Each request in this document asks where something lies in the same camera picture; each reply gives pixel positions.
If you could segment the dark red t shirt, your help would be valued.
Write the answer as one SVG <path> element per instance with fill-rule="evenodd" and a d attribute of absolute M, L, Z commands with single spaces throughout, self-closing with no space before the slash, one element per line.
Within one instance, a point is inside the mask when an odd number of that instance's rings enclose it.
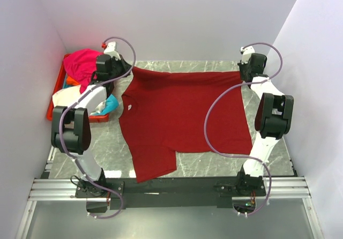
<path fill-rule="evenodd" d="M 174 172 L 176 153 L 248 155 L 252 140 L 237 71 L 133 69 L 119 118 L 137 182 Z"/>

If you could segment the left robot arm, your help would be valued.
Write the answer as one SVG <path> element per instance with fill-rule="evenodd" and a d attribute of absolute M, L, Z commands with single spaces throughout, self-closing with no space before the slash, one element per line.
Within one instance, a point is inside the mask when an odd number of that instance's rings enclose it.
<path fill-rule="evenodd" d="M 104 171 L 88 150 L 91 143 L 89 115 L 112 94 L 114 82 L 127 77 L 133 67 L 134 64 L 128 64 L 121 54 L 99 55 L 96 70 L 81 96 L 69 106 L 53 109 L 51 144 L 74 162 L 80 172 L 79 187 L 95 197 L 114 191 L 107 188 Z"/>

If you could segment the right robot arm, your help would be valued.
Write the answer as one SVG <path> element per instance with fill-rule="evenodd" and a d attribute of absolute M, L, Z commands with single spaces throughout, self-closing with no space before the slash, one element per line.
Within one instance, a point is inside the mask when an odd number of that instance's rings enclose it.
<path fill-rule="evenodd" d="M 238 63 L 241 79 L 260 99 L 255 117 L 256 136 L 250 158 L 243 164 L 237 174 L 235 189 L 246 196 L 264 187 L 263 175 L 265 164 L 279 140 L 289 132 L 294 98 L 279 91 L 271 79 L 263 74 L 267 57 L 248 50 L 242 53 Z"/>

